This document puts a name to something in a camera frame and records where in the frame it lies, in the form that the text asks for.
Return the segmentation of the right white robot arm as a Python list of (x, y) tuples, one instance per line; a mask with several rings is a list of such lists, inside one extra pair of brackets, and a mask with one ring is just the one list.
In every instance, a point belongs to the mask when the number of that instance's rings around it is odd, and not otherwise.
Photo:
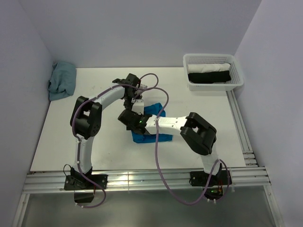
[(202, 177), (214, 186), (221, 179), (222, 165), (215, 149), (217, 130), (199, 114), (190, 112), (183, 117), (157, 117), (154, 114), (138, 114), (124, 110), (118, 120), (133, 133), (147, 138), (156, 138), (156, 134), (181, 136), (191, 150), (200, 155), (204, 167)]

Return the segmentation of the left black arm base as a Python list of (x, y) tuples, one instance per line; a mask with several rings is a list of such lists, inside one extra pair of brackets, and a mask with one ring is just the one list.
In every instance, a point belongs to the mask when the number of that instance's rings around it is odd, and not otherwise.
[(74, 167), (66, 164), (63, 167), (65, 191), (74, 191), (74, 201), (76, 203), (91, 203), (95, 197), (96, 190), (107, 188), (107, 174), (93, 174), (92, 167), (85, 173), (84, 178)]

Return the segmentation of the bright blue t-shirt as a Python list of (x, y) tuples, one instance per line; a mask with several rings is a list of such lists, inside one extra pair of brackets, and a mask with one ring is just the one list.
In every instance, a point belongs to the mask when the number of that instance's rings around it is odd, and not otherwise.
[[(157, 115), (162, 108), (163, 108), (163, 106), (161, 105), (161, 103), (155, 103), (150, 106), (145, 106), (144, 113)], [(140, 134), (134, 133), (133, 131), (132, 131), (132, 138), (133, 138), (133, 142), (138, 143), (138, 144), (156, 142), (156, 135), (140, 135)], [(173, 135), (161, 133), (161, 134), (159, 134), (158, 142), (168, 142), (168, 141), (172, 141), (172, 139), (173, 139)]]

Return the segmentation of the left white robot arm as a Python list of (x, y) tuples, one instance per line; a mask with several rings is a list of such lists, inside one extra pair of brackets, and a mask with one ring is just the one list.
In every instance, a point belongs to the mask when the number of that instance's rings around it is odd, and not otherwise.
[(137, 90), (143, 90), (141, 80), (130, 73), (125, 79), (113, 80), (109, 88), (96, 96), (77, 98), (70, 121), (77, 143), (71, 179), (80, 188), (87, 189), (92, 184), (92, 144), (101, 128), (102, 111), (119, 99), (125, 101), (126, 109), (131, 109)]

